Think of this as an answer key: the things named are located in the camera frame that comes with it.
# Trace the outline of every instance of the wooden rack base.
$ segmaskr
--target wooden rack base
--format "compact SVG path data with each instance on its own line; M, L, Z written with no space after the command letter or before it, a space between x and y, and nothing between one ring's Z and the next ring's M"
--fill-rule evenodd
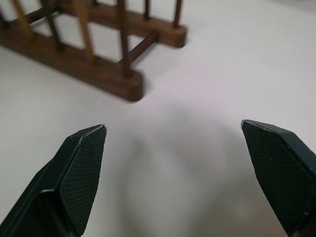
M133 102L143 97L144 83L143 76L132 70L130 64L155 42L173 47L185 45L187 29L179 25L182 0L177 0L174 22L150 17L149 0L145 1L144 15L126 11L125 0L117 0L115 6L96 0L80 0L74 5L73 1L40 0L43 8L23 15L19 0L12 0L19 20L6 21L0 10L0 45ZM84 50L65 45L60 40L51 16L56 11L78 17ZM33 32L29 25L42 18L47 19L52 37ZM89 20L120 30L123 58L119 62L94 55L87 25ZM144 40L129 51L127 36L131 34L144 37Z
M34 34L33 40L28 40L18 25L13 25L10 30L0 31L0 44L128 101L143 97L140 73L132 70L132 77L126 79L118 63L97 57L95 64L90 65L83 50L66 45L59 52L51 38Z

